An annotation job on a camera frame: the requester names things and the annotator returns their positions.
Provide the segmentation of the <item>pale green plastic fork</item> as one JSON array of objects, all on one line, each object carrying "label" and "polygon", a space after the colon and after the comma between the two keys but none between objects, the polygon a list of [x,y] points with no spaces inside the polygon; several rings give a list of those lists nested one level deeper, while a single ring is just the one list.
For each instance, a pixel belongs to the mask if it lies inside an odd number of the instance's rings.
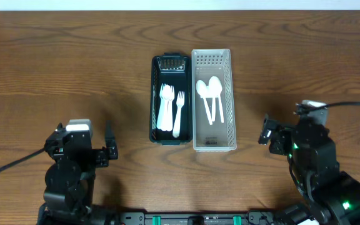
[{"label": "pale green plastic fork", "polygon": [[162,128],[162,122],[163,122],[163,114],[164,114],[164,88],[166,84],[161,85],[161,90],[159,92],[159,97],[161,98],[160,106],[159,106],[159,112],[157,116],[157,125],[156,127],[158,129]]}]

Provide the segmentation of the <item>white plastic spoon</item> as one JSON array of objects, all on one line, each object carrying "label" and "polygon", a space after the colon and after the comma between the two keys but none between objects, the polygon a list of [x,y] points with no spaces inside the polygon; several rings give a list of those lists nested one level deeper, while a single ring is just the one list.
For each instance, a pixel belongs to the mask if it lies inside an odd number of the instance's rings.
[{"label": "white plastic spoon", "polygon": [[216,98],[219,91],[223,90],[221,81],[217,76],[212,76],[209,80],[209,92],[212,97],[212,121],[216,119]]},{"label": "white plastic spoon", "polygon": [[197,83],[196,83],[196,91],[204,101],[204,107],[205,107],[205,110],[206,110],[207,120],[208,120],[208,123],[210,125],[212,125],[213,124],[212,116],[211,116],[211,112],[209,110],[208,101],[206,99],[208,94],[209,94],[208,87],[206,86],[206,83],[204,81],[202,81],[202,80],[198,80]]},{"label": "white plastic spoon", "polygon": [[163,89],[163,98],[164,98],[164,112],[162,118],[162,131],[168,131],[169,128],[169,103],[173,99],[173,87],[170,85],[165,85]]}]

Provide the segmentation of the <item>white plastic fork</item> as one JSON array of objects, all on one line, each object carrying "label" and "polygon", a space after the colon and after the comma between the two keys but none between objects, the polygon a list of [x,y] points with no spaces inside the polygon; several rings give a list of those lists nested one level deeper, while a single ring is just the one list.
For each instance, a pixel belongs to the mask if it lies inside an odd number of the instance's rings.
[{"label": "white plastic fork", "polygon": [[168,99],[167,108],[167,131],[173,130],[173,100],[174,100],[174,86],[171,86],[171,93]]}]

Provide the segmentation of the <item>white plastic fork angled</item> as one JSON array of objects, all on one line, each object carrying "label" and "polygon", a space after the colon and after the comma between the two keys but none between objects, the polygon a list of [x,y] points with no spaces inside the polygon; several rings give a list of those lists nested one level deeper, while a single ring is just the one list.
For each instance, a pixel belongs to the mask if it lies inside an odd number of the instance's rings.
[{"label": "white plastic fork angled", "polygon": [[176,99],[176,106],[177,106],[176,118],[175,118],[173,130],[172,130],[172,135],[174,138],[178,138],[180,135],[181,111],[184,106],[184,102],[185,102],[185,92],[179,91],[178,95],[177,95],[177,99]]}]

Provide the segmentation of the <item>white plastic spoon lowest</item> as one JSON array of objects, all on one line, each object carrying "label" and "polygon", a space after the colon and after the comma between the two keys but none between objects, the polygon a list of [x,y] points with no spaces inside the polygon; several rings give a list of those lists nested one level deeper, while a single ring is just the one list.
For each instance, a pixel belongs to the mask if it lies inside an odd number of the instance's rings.
[{"label": "white plastic spoon lowest", "polygon": [[224,111],[223,111],[223,104],[221,100],[221,91],[217,93],[218,103],[219,103],[219,115],[221,119],[221,123],[224,123]]}]

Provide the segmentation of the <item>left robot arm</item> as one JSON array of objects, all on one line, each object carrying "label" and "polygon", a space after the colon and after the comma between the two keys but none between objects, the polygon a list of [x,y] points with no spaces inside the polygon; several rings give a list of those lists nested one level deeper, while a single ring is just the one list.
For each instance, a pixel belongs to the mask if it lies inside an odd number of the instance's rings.
[{"label": "left robot arm", "polygon": [[106,122],[105,146],[94,149],[92,136],[90,119],[72,119],[46,139],[44,151],[54,164],[45,175],[38,224],[119,224],[118,213],[92,205],[96,169],[118,158],[111,122]]}]

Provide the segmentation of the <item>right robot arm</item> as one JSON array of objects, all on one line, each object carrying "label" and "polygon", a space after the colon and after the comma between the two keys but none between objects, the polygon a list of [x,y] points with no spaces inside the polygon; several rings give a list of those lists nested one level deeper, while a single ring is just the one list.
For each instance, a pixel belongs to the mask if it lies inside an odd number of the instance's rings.
[{"label": "right robot arm", "polygon": [[340,170],[336,144],[316,118],[295,125],[266,116],[258,143],[286,156],[297,190],[319,224],[360,224],[360,182]]}]

